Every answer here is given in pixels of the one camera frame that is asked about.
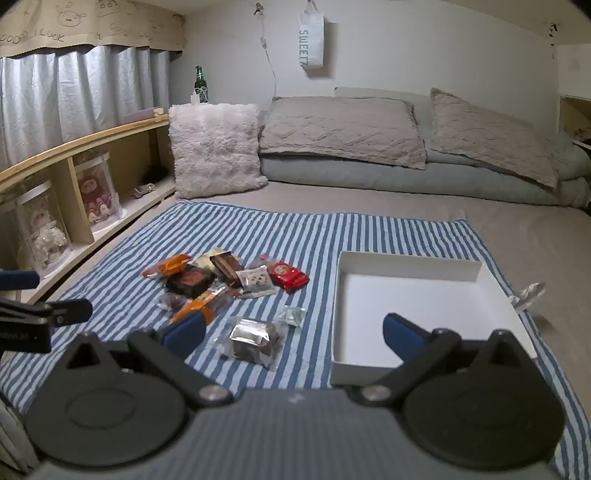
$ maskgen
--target red snack package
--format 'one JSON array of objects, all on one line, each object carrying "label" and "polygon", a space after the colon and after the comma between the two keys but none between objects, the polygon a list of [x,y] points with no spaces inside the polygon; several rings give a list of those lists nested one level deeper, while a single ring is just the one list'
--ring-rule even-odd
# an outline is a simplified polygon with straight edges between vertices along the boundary
[{"label": "red snack package", "polygon": [[306,285],[310,278],[296,267],[268,255],[261,255],[273,282],[287,291],[295,291]]}]

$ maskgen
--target gray pillow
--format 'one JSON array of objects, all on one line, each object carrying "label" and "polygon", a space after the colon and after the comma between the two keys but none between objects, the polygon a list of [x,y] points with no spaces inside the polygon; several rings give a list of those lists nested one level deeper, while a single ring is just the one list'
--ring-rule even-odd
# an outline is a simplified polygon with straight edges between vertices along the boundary
[{"label": "gray pillow", "polygon": [[558,171],[550,143],[525,123],[431,90],[432,148],[466,155],[555,189]]},{"label": "gray pillow", "polygon": [[381,98],[288,97],[273,101],[261,154],[331,155],[425,169],[412,106]]},{"label": "gray pillow", "polygon": [[566,133],[552,135],[550,144],[554,147],[554,165],[558,169],[560,180],[577,179],[591,174],[591,159],[587,152],[574,145],[573,139]]}]

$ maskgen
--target blue gripper pad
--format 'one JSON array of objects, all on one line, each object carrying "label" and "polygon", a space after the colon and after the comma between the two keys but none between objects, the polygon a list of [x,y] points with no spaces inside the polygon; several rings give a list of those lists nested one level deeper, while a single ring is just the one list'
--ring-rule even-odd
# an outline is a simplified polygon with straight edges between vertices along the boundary
[{"label": "blue gripper pad", "polygon": [[398,313],[388,313],[383,325],[384,341],[403,362],[418,355],[427,343],[429,332]]},{"label": "blue gripper pad", "polygon": [[206,331],[203,313],[196,312],[159,330],[157,339],[166,350],[185,360],[205,340]]}]

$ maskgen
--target beige valance with drawings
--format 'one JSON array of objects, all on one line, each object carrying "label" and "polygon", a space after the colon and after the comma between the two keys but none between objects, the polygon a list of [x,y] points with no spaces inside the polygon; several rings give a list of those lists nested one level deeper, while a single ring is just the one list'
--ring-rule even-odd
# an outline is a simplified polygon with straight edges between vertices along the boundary
[{"label": "beige valance with drawings", "polygon": [[0,57],[80,44],[182,50],[183,24],[132,0],[20,0],[0,19]]}]

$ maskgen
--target snack package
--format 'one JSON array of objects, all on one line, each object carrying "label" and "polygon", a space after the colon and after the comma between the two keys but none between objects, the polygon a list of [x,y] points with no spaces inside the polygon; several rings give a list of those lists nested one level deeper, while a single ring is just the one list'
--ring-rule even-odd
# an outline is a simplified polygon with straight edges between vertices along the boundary
[{"label": "snack package", "polygon": [[182,309],[188,300],[177,293],[164,293],[158,299],[158,306],[168,312],[177,312]]},{"label": "snack package", "polygon": [[215,341],[215,348],[227,357],[274,370],[289,327],[285,323],[241,317],[231,321],[231,330]]},{"label": "snack package", "polygon": [[243,299],[255,299],[277,293],[277,288],[273,285],[265,265],[249,270],[239,270],[236,273],[242,284],[241,297]]},{"label": "snack package", "polygon": [[170,277],[175,273],[182,272],[193,257],[187,254],[179,254],[174,257],[166,258],[160,262],[146,268],[142,275],[147,278]]},{"label": "snack package", "polygon": [[212,255],[209,257],[212,264],[220,272],[220,276],[224,282],[230,285],[232,288],[238,288],[240,286],[240,280],[238,280],[238,271],[244,270],[242,265],[238,263],[238,260],[232,256],[230,252],[224,252],[219,255]]},{"label": "snack package", "polygon": [[190,299],[196,299],[209,288],[213,279],[213,273],[207,268],[187,265],[182,272],[168,277],[166,289]]},{"label": "snack package", "polygon": [[286,307],[277,316],[278,322],[283,322],[294,327],[301,327],[306,316],[306,309],[300,307]]},{"label": "snack package", "polygon": [[261,260],[267,266],[273,282],[288,292],[294,292],[310,281],[308,275],[284,261],[275,260],[269,255],[261,255]]},{"label": "snack package", "polygon": [[216,280],[203,294],[187,303],[170,321],[176,322],[185,315],[201,311],[205,316],[206,323],[209,325],[238,296],[239,292]]}]

